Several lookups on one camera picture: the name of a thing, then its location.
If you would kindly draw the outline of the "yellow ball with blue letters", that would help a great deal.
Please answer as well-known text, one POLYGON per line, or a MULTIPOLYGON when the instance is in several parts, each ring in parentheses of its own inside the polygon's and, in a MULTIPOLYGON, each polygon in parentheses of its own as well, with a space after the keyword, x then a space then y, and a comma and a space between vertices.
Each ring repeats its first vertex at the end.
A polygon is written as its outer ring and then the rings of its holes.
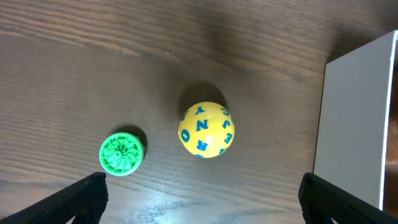
POLYGON ((194 104, 182 115, 178 137, 194 156, 217 157, 227 151, 235 137, 231 113, 224 106, 210 101, 194 104))

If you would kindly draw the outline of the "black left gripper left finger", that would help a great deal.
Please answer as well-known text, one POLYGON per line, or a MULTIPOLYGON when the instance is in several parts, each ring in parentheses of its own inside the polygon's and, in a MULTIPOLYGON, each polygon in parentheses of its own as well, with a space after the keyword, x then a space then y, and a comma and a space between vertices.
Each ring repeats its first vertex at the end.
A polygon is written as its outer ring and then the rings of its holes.
POLYGON ((106 174, 95 172, 57 193, 1 219, 2 224, 98 224, 108 202, 106 174))

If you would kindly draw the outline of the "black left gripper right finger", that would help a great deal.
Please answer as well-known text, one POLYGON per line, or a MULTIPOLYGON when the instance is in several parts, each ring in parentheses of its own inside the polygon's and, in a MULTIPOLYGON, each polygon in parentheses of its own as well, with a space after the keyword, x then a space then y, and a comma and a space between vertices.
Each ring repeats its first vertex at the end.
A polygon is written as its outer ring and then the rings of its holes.
POLYGON ((397 224, 397 218, 311 172, 303 175, 298 199, 306 224, 397 224))

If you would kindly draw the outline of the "white cardboard box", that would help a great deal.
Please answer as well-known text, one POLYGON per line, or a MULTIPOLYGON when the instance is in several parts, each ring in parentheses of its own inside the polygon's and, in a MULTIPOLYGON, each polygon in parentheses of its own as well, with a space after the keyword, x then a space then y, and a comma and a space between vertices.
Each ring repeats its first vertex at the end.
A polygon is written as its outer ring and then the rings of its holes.
POLYGON ((325 66, 313 172, 382 210, 397 31, 325 66))

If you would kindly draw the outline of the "green round toy disc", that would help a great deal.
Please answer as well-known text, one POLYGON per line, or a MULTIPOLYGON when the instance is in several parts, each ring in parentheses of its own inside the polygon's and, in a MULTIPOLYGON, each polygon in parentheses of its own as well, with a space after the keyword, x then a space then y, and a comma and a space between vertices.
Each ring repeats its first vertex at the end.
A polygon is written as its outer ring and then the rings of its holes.
POLYGON ((107 173, 124 177, 138 169, 145 152, 146 148, 137 136, 118 132, 103 141, 99 149, 99 161, 107 173))

